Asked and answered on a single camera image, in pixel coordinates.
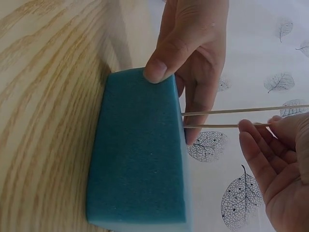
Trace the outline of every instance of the hand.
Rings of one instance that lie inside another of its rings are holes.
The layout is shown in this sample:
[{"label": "hand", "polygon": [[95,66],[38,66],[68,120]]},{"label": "hand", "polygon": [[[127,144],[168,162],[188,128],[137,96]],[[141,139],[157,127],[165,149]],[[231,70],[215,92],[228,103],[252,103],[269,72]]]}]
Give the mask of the hand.
[{"label": "hand", "polygon": [[309,114],[274,116],[267,128],[239,123],[242,152],[278,232],[309,231]]},{"label": "hand", "polygon": [[[225,62],[229,0],[167,0],[157,48],[144,76],[158,83],[176,76],[178,95],[185,87],[186,112],[213,107]],[[185,124],[203,124],[207,116],[191,116]],[[191,145],[200,129],[187,129]]]}]

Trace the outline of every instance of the fingernail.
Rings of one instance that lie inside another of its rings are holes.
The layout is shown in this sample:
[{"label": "fingernail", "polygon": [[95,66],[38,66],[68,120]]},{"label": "fingernail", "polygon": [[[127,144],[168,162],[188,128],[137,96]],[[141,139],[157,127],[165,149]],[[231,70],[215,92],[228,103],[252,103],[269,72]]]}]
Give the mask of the fingernail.
[{"label": "fingernail", "polygon": [[239,125],[239,124],[240,124],[240,122],[241,122],[242,120],[243,120],[243,119],[239,120],[239,122],[237,123],[237,125]]},{"label": "fingernail", "polygon": [[155,59],[146,65],[144,69],[144,77],[152,83],[159,83],[167,71],[165,63]]},{"label": "fingernail", "polygon": [[279,115],[275,115],[273,116],[272,118],[270,118],[267,123],[272,123],[272,122],[278,122],[280,121],[281,119],[283,119],[283,117],[279,116]]}]

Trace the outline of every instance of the white fabric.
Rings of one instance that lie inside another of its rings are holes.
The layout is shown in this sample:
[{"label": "white fabric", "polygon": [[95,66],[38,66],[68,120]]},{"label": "white fabric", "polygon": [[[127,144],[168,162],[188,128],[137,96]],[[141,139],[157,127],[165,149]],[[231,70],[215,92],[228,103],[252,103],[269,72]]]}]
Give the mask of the white fabric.
[{"label": "white fabric", "polygon": [[[149,0],[157,33],[164,2]],[[290,33],[276,37],[278,21],[293,22]],[[213,110],[280,106],[294,99],[309,102],[309,58],[299,49],[309,40],[309,1],[307,0],[231,0],[227,24],[227,55],[223,76],[230,88],[218,92]],[[264,87],[267,77],[288,72],[295,86],[288,91],[271,91]],[[184,95],[180,98],[185,109]],[[237,124],[241,119],[266,123],[279,111],[209,116],[207,124]],[[228,137],[219,160],[200,162],[190,159],[193,187],[195,232],[230,232],[221,214],[221,201],[229,184],[242,176],[244,165],[252,175],[239,146],[238,129],[211,129]],[[239,231],[274,232],[265,206]]]}]

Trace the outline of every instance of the foam block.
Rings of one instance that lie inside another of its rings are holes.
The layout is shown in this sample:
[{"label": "foam block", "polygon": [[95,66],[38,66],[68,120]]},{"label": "foam block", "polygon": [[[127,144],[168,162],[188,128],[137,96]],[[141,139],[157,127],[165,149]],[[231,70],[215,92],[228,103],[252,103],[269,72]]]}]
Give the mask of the foam block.
[{"label": "foam block", "polygon": [[188,155],[175,77],[109,75],[87,183],[89,223],[118,232],[191,232]]}]

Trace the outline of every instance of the light wood surface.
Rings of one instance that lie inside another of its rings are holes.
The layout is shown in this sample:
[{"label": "light wood surface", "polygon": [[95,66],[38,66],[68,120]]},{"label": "light wood surface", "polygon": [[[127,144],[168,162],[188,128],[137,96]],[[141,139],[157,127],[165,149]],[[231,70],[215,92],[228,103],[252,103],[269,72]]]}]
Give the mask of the light wood surface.
[{"label": "light wood surface", "polygon": [[145,0],[0,0],[1,232],[104,231],[84,211],[104,83],[146,64],[151,26]]}]

